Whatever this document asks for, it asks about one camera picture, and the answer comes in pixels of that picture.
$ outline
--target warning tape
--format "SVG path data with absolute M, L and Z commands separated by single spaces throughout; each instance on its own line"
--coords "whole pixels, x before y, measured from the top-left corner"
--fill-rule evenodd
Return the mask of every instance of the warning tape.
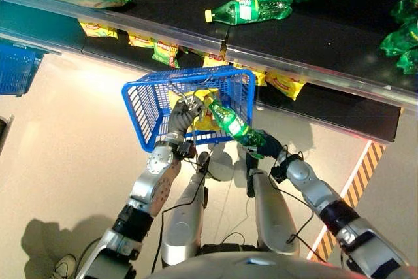
M 355 208 L 359 203 L 359 199 L 370 181 L 374 169 L 378 165 L 383 152 L 385 151 L 385 146 L 371 141 L 369 143 L 369 148 L 367 149 L 363 160 L 357 165 L 357 172 L 351 178 L 351 182 L 348 182 L 349 185 L 346 191 L 343 190 L 343 195 L 341 195 L 341 197 L 344 198 L 344 201 L 353 208 Z M 313 246 L 315 252 L 321 256 L 322 259 L 327 260 L 334 248 L 334 245 L 336 244 L 336 239 L 324 226 L 315 244 Z M 312 252 L 308 254 L 307 259 L 320 261 L 319 258 Z

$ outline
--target bottle label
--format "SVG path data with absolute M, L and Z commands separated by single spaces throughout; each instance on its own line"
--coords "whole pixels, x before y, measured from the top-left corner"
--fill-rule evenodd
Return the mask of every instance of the bottle label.
M 257 21 L 259 17 L 258 0 L 237 0 L 237 2 L 236 22 L 238 24 Z
M 228 125 L 228 131 L 232 136 L 235 136 L 241 130 L 241 125 L 237 120 L 234 120 Z

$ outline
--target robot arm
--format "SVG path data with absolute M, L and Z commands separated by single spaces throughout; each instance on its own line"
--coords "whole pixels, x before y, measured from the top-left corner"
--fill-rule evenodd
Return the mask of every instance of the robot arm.
M 193 143 L 184 142 L 184 135 L 202 109 L 203 103 L 192 95 L 176 103 L 168 121 L 168 134 L 155 145 L 126 205 L 84 263 L 77 279 L 135 277 L 129 260 L 137 259 L 153 218 L 163 207 L 180 172 L 181 160 L 195 154 Z
M 348 267 L 369 278 L 387 278 L 400 267 L 408 266 L 406 258 L 383 235 L 361 218 L 324 181 L 312 167 L 297 155 L 281 150 L 276 153 L 280 166 L 272 176 L 280 183 L 288 178 L 302 193 L 316 215 L 336 237 L 349 256 Z

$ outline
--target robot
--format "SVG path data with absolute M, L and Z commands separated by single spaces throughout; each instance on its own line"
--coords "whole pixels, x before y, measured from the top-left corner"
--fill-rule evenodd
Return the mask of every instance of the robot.
M 77 279 L 135 277 L 129 261 L 138 257 L 153 219 L 180 172 L 181 160 L 196 154 L 193 142 L 184 137 L 203 106 L 195 96 L 176 103 L 165 139 L 156 143 L 126 205 L 87 258 Z M 161 258 L 167 267 L 149 278 L 417 278 L 416 270 L 409 267 L 402 253 L 318 179 L 300 155 L 289 154 L 275 138 L 266 133 L 265 137 L 266 144 L 252 150 L 277 161 L 271 176 L 278 183 L 290 180 L 302 193 L 348 255 L 347 266 L 352 271 L 297 258 L 298 240 L 288 241 L 289 235 L 295 234 L 295 225 L 284 198 L 273 188 L 268 174 L 251 159 L 248 194 L 255 197 L 257 247 L 236 245 L 232 250 L 235 252 L 222 252 L 224 248 L 215 245 L 201 247 L 207 202 L 204 178 L 209 163 L 208 153 L 202 153 L 197 171 L 178 199 L 179 206 L 173 209 L 162 237 Z

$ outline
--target shelf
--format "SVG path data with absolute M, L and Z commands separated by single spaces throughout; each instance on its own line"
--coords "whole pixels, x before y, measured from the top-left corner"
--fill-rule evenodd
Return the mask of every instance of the shelf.
M 112 37 L 88 37 L 82 49 L 87 56 L 118 62 L 124 66 L 134 67 L 143 71 L 168 71 L 172 70 L 154 59 L 154 49 L 141 48 L 128 45 L 129 37 L 124 31 L 118 31 L 119 39 Z M 202 67 L 203 58 L 196 54 L 185 54 L 179 51 L 177 61 L 181 68 Z
M 7 39 L 81 54 L 86 35 L 78 21 L 30 7 L 0 1 L 0 33 Z
M 231 27 L 227 59 L 417 110 L 418 81 L 378 47 L 399 0 L 311 0 L 284 20 Z
M 5 0 L 218 54 L 227 25 L 213 27 L 204 11 L 228 0 L 133 0 L 120 8 L 91 9 L 56 0 Z
M 270 84 L 257 87 L 257 104 L 297 117 L 314 120 L 337 131 L 387 144 L 394 142 L 400 109 L 398 107 L 305 84 L 296 101 L 284 96 Z

